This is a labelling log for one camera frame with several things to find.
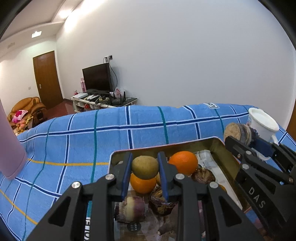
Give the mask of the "cut purple yam piece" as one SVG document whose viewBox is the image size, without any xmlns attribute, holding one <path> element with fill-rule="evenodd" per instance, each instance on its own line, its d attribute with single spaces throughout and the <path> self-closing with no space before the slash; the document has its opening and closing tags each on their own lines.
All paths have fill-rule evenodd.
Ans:
<svg viewBox="0 0 296 241">
<path fill-rule="evenodd" d="M 258 133 L 255 129 L 246 124 L 229 123 L 224 130 L 224 140 L 226 140 L 226 138 L 229 136 L 234 137 L 235 139 L 248 146 L 256 139 Z"/>
</svg>

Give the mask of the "white love sole label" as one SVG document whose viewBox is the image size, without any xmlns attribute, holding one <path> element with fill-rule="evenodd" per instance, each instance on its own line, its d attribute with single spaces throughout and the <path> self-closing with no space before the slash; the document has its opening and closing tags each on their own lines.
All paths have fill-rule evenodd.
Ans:
<svg viewBox="0 0 296 241">
<path fill-rule="evenodd" d="M 206 106 L 208 106 L 208 108 L 210 109 L 217 109 L 219 108 L 219 106 L 215 103 L 211 103 L 211 102 L 208 102 L 208 103 L 204 103 Z"/>
</svg>

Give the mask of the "printed paper liner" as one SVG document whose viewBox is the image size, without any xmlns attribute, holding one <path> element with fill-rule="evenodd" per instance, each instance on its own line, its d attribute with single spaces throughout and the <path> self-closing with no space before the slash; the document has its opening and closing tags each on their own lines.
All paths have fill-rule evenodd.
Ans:
<svg viewBox="0 0 296 241">
<path fill-rule="evenodd" d="M 219 186 L 231 197 L 240 209 L 243 209 L 241 202 L 235 194 L 230 182 L 214 160 L 214 154 L 209 150 L 195 152 L 198 159 L 198 167 L 210 170 Z M 160 179 L 157 177 L 156 186 L 160 186 Z M 170 215 L 157 216 L 149 208 L 148 194 L 140 194 L 128 188 L 128 196 L 138 196 L 145 202 L 145 219 L 142 222 L 122 223 L 115 220 L 114 239 L 115 240 L 176 240 L 178 204 L 174 207 Z"/>
</svg>

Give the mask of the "dried brown fruit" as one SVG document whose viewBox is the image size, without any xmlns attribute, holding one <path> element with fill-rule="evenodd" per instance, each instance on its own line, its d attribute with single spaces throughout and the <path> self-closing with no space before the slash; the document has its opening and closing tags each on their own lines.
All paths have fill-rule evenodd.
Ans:
<svg viewBox="0 0 296 241">
<path fill-rule="evenodd" d="M 163 190 L 156 186 L 149 196 L 149 208 L 157 216 L 170 215 L 177 202 L 168 202 L 163 197 Z"/>
</svg>

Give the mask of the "blue plaid tablecloth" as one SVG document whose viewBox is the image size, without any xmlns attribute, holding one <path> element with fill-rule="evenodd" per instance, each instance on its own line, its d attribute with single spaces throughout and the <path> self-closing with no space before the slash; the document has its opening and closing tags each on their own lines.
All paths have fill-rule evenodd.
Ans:
<svg viewBox="0 0 296 241">
<path fill-rule="evenodd" d="M 247 123 L 248 105 L 217 105 L 94 110 L 20 134 L 28 157 L 16 178 L 1 177 L 1 240 L 25 240 L 72 182 L 88 184 L 107 174 L 115 151 L 221 138 L 229 123 Z"/>
</svg>

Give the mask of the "pink floral cushion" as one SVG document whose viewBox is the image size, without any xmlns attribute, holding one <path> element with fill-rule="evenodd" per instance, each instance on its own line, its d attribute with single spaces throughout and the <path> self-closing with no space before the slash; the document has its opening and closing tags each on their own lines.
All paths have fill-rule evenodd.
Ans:
<svg viewBox="0 0 296 241">
<path fill-rule="evenodd" d="M 28 113 L 27 110 L 19 110 L 15 113 L 12 122 L 18 123 L 19 121 L 22 120 L 22 118 Z"/>
</svg>

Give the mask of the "white mug blue print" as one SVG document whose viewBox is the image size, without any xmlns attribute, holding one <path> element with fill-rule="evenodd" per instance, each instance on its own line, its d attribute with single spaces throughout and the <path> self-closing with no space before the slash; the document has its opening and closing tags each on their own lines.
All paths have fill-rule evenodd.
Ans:
<svg viewBox="0 0 296 241">
<path fill-rule="evenodd" d="M 265 111 L 260 108 L 249 108 L 249 117 L 247 125 L 251 128 L 254 133 L 252 133 L 250 148 L 252 148 L 257 156 L 262 161 L 267 161 L 270 159 L 263 148 L 255 143 L 256 137 L 259 137 L 268 143 L 274 143 L 278 145 L 278 139 L 276 133 L 280 130 L 278 123 Z"/>
</svg>

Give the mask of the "small green-brown kiwi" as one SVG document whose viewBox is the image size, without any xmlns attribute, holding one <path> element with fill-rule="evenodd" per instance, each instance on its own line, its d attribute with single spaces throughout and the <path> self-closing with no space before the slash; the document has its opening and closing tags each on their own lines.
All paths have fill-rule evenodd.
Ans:
<svg viewBox="0 0 296 241">
<path fill-rule="evenodd" d="M 154 157 L 138 156 L 132 161 L 132 172 L 140 179 L 149 180 L 158 174 L 159 163 Z"/>
</svg>

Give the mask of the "pink cylindrical container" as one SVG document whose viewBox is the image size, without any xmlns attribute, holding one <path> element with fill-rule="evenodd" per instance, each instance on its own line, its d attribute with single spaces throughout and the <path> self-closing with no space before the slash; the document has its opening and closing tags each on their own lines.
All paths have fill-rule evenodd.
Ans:
<svg viewBox="0 0 296 241">
<path fill-rule="evenodd" d="M 22 171 L 27 153 L 16 138 L 0 103 L 0 170 L 8 179 L 14 179 Z"/>
</svg>

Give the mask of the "brown wooden door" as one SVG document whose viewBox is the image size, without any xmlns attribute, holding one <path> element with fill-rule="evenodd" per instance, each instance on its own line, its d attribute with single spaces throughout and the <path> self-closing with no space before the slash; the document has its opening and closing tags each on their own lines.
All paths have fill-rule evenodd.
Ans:
<svg viewBox="0 0 296 241">
<path fill-rule="evenodd" d="M 55 52 L 51 51 L 33 58 L 34 74 L 41 102 L 51 109 L 63 101 Z"/>
</svg>

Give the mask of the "brown water chestnut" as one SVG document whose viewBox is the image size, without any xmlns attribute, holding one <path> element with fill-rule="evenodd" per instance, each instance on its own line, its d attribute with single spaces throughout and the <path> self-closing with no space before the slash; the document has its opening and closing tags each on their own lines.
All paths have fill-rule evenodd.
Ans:
<svg viewBox="0 0 296 241">
<path fill-rule="evenodd" d="M 191 175 L 191 179 L 202 184 L 210 184 L 211 182 L 216 181 L 214 174 L 204 167 L 197 168 L 197 170 Z"/>
</svg>

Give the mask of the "purple sweet potato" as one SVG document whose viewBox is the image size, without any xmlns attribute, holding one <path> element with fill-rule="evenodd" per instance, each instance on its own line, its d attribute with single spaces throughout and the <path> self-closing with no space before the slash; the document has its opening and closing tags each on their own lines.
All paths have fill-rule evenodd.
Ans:
<svg viewBox="0 0 296 241">
<path fill-rule="evenodd" d="M 114 219 L 122 223 L 142 222 L 145 219 L 145 202 L 138 196 L 128 196 L 123 202 L 116 202 Z"/>
</svg>

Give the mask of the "large orange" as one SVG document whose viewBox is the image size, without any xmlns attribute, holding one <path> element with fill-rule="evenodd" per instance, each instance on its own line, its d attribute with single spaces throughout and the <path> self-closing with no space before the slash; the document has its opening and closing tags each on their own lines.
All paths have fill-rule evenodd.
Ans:
<svg viewBox="0 0 296 241">
<path fill-rule="evenodd" d="M 170 157 L 169 164 L 176 166 L 177 171 L 186 176 L 192 175 L 198 168 L 198 159 L 189 151 L 180 151 Z"/>
</svg>

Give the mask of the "orange leather sofa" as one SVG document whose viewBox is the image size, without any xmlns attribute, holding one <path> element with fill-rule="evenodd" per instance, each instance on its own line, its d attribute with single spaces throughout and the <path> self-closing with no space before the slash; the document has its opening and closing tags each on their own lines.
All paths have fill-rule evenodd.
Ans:
<svg viewBox="0 0 296 241">
<path fill-rule="evenodd" d="M 27 97 L 17 102 L 7 119 L 11 128 L 15 129 L 30 117 L 33 118 L 33 127 L 48 119 L 47 109 L 39 97 Z"/>
</svg>

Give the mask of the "pink metal tin box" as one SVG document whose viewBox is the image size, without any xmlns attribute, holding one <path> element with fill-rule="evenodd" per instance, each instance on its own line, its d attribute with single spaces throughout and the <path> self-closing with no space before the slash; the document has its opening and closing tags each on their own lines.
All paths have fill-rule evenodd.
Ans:
<svg viewBox="0 0 296 241">
<path fill-rule="evenodd" d="M 116 151 L 111 154 L 109 172 L 121 166 L 125 156 L 135 158 L 140 154 L 149 154 L 157 157 L 163 195 L 167 201 L 178 203 L 177 240 L 201 240 L 202 230 L 206 232 L 206 240 L 262 240 L 256 227 L 217 182 L 195 182 L 178 173 L 177 168 L 167 161 L 177 151 L 200 150 L 214 152 L 214 160 L 230 185 L 234 186 L 234 174 L 239 163 L 218 137 Z"/>
</svg>

